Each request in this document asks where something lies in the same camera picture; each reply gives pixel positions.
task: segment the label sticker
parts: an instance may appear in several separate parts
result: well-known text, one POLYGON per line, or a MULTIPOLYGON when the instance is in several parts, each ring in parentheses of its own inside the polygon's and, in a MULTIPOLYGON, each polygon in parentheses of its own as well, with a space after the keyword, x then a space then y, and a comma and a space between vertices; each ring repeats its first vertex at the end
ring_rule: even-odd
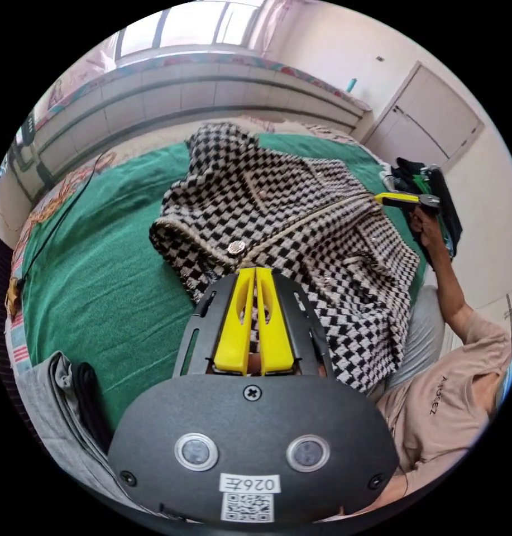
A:
POLYGON ((280 475, 230 475, 221 473, 218 491, 223 493, 280 493, 280 475))
POLYGON ((272 493, 224 493, 221 521, 273 523, 274 495, 272 493))

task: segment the jacket button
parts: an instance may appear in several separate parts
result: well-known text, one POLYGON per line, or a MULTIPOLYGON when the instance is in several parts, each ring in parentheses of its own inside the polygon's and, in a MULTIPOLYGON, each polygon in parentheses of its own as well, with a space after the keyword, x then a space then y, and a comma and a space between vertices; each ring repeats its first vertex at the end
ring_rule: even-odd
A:
POLYGON ((246 244, 242 240, 235 240, 228 246, 228 253, 237 255, 245 250, 246 244))

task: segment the bed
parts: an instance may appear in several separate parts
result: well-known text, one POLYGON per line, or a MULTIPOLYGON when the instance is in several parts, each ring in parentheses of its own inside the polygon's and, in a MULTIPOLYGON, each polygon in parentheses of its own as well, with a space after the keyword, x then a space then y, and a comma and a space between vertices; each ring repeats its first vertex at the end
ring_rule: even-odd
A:
MULTIPOLYGON (((344 161, 374 194, 386 191, 385 164, 352 137, 317 125, 229 118, 260 145, 289 154, 344 161)), ((68 173, 31 212, 12 259, 12 275, 30 268, 22 310, 7 320, 7 347, 19 376, 61 351, 97 374, 114 429, 142 392, 168 379, 193 304, 148 239, 165 191, 189 165, 184 140, 202 122, 151 132, 106 152, 81 197, 49 237, 90 176, 94 160, 68 173)), ((385 208, 420 257, 410 296, 422 284, 425 259, 402 212, 385 208)))

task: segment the pink t-shirt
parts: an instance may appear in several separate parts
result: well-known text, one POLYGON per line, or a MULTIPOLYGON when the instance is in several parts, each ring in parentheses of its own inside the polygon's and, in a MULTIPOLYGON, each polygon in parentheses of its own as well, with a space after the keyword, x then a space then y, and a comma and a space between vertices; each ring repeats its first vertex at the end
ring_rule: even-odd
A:
POLYGON ((510 336, 471 315, 464 346, 383 395, 377 406, 394 435, 407 494, 443 474, 473 445, 489 416, 473 399, 472 380, 504 374, 511 360, 510 336))

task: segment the qr code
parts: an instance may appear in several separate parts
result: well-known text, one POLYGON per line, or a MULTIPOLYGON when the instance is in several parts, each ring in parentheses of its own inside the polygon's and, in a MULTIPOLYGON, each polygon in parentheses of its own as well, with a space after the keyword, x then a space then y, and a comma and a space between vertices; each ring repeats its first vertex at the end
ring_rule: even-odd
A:
POLYGON ((221 519, 238 523, 272 523, 274 495, 225 493, 221 519))

